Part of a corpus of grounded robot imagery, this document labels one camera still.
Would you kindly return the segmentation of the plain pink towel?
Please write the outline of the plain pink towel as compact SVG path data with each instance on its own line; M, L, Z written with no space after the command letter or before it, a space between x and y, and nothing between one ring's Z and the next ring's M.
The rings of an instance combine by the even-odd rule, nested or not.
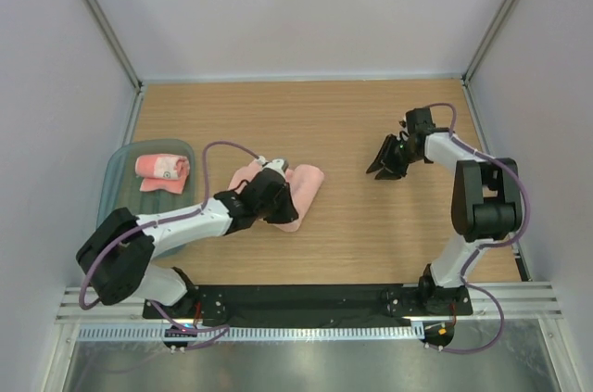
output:
M239 184L243 180L250 182L261 170L262 165L256 159L252 160L247 166L241 167L234 173L228 184L228 188L240 193L244 185L239 186ZM293 233L300 228L316 195L322 187L324 173L315 166L301 164L294 169L288 169L285 174L286 180L290 184L291 197L298 213L298 218L287 224L276 224L276 227L284 232Z

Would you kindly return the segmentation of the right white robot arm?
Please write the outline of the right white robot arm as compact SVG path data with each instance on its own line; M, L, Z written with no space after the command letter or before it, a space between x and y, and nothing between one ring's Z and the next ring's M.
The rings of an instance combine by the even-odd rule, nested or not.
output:
M455 234L429 263L418 284L389 298L411 316L469 312L467 277L483 254L505 246L526 220L516 162L493 158L464 143L453 126L435 124L430 107L408 111L397 134L389 134L367 172L377 180L400 180L409 166L437 163L453 176L450 205Z

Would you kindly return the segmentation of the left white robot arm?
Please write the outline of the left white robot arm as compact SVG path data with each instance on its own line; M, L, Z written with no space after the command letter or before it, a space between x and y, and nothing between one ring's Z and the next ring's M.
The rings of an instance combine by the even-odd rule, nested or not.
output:
M266 162L241 187L219 192L197 206L153 215L113 210L76 254L85 274L83 288L93 288L97 295L92 302L81 297L81 308L142 297L177 318L189 316L196 306L192 282L181 270L163 269L153 260L197 240L246 230L258 220L284 224L297 219L287 168L282 159Z

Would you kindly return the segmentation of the pink bunny towel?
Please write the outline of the pink bunny towel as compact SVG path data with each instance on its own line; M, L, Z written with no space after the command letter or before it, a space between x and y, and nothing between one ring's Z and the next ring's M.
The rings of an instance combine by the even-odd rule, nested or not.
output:
M135 174L142 179L139 190L143 193L161 190L180 195L190 170L187 157L172 154L142 155L134 163Z

